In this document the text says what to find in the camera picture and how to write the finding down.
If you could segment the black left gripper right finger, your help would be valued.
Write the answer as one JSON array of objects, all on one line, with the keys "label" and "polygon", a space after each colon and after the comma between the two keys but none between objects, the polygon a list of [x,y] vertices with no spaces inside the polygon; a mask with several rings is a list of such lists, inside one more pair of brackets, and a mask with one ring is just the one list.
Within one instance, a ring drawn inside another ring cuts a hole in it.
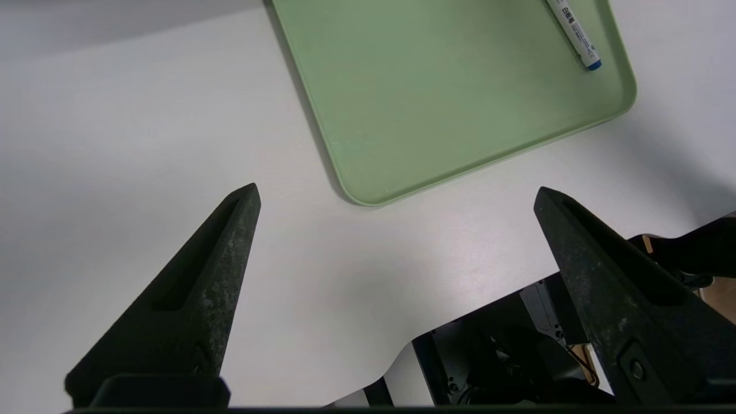
[{"label": "black left gripper right finger", "polygon": [[734,403],[733,322],[568,195],[534,212],[619,403]]}]

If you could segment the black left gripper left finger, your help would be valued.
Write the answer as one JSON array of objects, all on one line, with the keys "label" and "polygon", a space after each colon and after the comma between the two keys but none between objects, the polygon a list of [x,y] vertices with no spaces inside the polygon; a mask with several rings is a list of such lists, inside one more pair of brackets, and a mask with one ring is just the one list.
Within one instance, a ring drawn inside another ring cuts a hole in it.
[{"label": "black left gripper left finger", "polygon": [[226,196],[66,375],[76,411],[225,411],[221,378],[261,201]]}]

